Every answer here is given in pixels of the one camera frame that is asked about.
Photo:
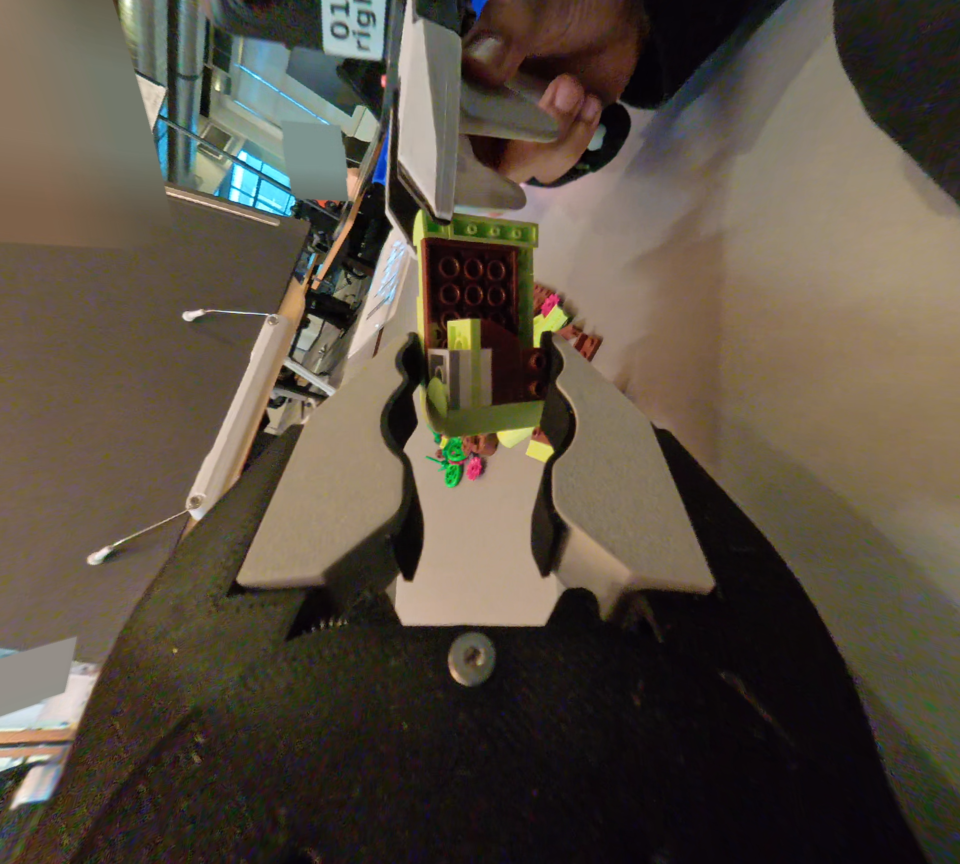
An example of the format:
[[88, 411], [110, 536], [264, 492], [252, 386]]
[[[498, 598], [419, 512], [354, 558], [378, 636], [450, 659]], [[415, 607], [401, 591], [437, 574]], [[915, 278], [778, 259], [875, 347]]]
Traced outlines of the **person's right hand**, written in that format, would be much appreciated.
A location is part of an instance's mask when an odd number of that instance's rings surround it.
[[463, 39], [465, 74], [490, 87], [518, 73], [543, 82], [538, 106], [558, 138], [475, 138], [478, 159], [518, 184], [567, 174], [626, 89], [648, 33], [641, 0], [488, 0]]

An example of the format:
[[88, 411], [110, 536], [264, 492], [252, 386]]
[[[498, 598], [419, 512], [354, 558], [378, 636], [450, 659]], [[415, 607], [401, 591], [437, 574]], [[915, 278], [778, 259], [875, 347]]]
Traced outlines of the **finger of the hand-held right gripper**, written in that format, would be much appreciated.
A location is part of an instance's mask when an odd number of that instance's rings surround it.
[[427, 18], [403, 19], [397, 96], [390, 115], [386, 210], [450, 221], [459, 158], [461, 40]]

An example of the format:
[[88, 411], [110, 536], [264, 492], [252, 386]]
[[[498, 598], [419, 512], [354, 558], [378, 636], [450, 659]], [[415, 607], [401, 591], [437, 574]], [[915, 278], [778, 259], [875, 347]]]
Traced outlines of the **large lime brick assembly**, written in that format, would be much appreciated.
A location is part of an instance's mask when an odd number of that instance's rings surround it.
[[536, 426], [549, 385], [548, 351], [534, 327], [537, 225], [417, 213], [416, 331], [421, 405], [445, 437]]

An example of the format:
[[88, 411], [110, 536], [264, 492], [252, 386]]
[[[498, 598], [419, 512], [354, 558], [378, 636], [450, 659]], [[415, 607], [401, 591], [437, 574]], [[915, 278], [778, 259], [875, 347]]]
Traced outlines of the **pile of loose toy bricks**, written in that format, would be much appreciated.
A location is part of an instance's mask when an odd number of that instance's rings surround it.
[[[536, 282], [533, 294], [534, 332], [551, 331], [567, 340], [574, 349], [591, 362], [599, 351], [603, 338], [585, 331], [566, 297], [554, 288]], [[526, 455], [546, 463], [553, 455], [553, 447], [539, 427], [501, 429], [482, 434], [448, 437], [433, 430], [435, 449], [430, 460], [435, 461], [444, 485], [456, 488], [463, 480], [475, 481], [486, 472], [488, 460], [500, 448], [510, 449], [527, 443]]]

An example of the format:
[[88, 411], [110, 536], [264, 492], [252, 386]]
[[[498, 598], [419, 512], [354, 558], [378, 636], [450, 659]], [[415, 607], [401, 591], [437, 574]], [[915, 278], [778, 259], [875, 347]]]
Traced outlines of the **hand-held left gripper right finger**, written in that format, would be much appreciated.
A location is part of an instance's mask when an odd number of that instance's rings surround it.
[[564, 338], [545, 338], [540, 429], [553, 452], [534, 501], [543, 577], [615, 618], [639, 593], [709, 594], [716, 582], [652, 423]]

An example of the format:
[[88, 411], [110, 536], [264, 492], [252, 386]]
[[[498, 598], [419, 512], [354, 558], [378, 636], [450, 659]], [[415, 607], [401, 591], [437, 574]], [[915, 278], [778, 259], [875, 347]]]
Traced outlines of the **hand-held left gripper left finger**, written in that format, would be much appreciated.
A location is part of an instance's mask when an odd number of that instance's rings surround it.
[[424, 515], [405, 446], [424, 352], [397, 335], [303, 427], [237, 583], [246, 589], [388, 589], [412, 580]]

